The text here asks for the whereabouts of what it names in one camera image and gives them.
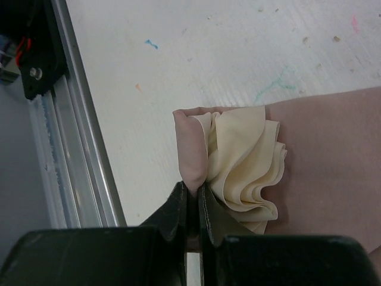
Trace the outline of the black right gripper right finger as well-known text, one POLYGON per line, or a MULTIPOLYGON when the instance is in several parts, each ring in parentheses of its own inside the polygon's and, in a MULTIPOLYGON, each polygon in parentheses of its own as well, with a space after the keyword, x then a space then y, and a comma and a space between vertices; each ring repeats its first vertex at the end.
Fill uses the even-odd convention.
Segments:
POLYGON ((202 285, 380 285, 362 246, 350 237, 255 235, 198 190, 202 285))

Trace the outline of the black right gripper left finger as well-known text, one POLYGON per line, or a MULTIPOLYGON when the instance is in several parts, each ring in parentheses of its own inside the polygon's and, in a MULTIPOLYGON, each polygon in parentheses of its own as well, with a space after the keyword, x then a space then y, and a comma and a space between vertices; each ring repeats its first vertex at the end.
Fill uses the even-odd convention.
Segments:
POLYGON ((139 226, 32 231, 11 249, 2 285, 185 285, 187 188, 139 226))

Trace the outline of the pink underwear cream waistband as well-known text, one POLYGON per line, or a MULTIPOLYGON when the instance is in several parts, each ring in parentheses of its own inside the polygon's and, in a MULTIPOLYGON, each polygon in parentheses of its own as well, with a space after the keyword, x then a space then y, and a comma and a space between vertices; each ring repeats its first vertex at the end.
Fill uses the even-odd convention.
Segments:
POLYGON ((256 234, 355 238, 380 262, 380 89, 173 113, 179 172, 256 234))

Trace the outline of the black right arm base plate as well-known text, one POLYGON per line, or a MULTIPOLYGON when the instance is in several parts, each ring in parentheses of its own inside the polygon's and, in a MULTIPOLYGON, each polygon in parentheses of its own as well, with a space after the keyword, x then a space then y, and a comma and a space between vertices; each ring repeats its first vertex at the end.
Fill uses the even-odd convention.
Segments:
POLYGON ((53 88, 67 61, 51 1, 1 1, 1 35, 16 46, 26 99, 53 88))

